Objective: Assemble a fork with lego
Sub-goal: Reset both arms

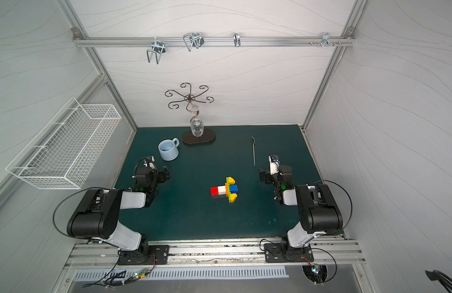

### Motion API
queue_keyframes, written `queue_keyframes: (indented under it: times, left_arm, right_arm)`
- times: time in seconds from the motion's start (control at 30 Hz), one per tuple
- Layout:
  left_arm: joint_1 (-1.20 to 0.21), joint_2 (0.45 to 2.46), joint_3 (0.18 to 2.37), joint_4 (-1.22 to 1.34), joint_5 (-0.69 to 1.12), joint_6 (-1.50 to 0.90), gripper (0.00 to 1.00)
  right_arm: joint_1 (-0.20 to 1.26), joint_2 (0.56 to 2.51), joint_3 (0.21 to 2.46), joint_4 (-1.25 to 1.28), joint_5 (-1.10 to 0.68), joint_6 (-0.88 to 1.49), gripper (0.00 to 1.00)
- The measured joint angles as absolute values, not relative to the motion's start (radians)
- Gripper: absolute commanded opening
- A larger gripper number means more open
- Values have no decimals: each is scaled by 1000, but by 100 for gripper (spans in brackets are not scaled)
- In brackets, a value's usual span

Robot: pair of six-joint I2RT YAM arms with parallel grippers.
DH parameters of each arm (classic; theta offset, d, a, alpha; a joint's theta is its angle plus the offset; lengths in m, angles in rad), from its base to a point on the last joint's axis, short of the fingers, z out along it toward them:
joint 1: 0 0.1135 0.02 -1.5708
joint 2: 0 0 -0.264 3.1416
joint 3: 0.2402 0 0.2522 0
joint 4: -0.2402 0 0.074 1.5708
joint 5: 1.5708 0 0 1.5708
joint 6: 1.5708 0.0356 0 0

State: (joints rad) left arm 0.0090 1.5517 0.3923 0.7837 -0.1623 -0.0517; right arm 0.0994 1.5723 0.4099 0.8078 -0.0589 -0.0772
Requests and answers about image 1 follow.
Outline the blue lego brick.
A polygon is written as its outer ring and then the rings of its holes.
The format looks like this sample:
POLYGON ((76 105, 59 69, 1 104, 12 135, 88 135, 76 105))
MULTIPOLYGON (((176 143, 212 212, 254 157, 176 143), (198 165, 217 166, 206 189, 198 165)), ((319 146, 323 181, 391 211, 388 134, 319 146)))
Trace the blue lego brick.
POLYGON ((229 185, 229 191, 231 194, 236 194, 238 192, 238 186, 236 184, 229 185))

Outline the white lego brick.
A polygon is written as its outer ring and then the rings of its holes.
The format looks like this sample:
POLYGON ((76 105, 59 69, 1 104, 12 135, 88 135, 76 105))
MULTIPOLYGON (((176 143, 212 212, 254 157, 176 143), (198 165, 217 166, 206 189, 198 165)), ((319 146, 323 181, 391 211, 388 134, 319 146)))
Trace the white lego brick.
POLYGON ((226 195, 227 194, 226 186, 218 186, 217 193, 218 195, 226 195))

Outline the red lego brick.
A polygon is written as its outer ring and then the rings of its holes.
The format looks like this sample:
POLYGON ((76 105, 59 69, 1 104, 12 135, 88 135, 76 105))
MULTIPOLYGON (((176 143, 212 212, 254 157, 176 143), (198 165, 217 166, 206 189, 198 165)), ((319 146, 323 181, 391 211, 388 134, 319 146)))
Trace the red lego brick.
POLYGON ((210 194, 211 194, 212 197, 219 195, 218 187, 210 188, 210 194))

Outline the green lego brick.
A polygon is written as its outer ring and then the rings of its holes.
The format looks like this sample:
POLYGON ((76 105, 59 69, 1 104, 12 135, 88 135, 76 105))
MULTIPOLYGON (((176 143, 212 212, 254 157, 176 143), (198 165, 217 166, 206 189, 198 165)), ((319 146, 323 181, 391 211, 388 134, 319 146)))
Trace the green lego brick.
POLYGON ((228 201, 230 203, 231 203, 231 199, 230 199, 230 196, 231 196, 231 191, 230 191, 231 180, 232 180, 232 177, 227 177, 226 178, 226 192, 227 192, 228 201))

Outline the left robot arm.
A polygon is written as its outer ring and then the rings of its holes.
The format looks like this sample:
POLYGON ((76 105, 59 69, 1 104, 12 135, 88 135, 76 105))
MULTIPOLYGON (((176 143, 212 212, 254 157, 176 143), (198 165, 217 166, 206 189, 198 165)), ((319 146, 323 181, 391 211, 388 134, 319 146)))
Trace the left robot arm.
POLYGON ((66 235, 75 239, 102 241, 118 248, 119 266, 164 265, 170 247, 150 245, 147 237, 124 226, 121 210, 149 208, 158 193, 158 184, 171 178, 148 163, 135 171, 135 190, 89 188, 67 223, 66 235))

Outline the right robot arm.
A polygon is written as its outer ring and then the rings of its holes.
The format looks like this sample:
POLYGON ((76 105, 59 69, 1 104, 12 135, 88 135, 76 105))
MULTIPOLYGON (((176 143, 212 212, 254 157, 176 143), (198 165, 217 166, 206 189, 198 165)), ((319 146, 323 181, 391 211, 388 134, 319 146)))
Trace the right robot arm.
POLYGON ((274 186, 274 199, 283 206, 298 209, 298 223, 287 231, 279 244, 268 242, 259 247, 267 263, 314 261, 311 242, 320 236, 341 231, 345 224, 327 180, 314 185, 294 185, 292 168, 270 164, 260 169, 260 180, 274 186))

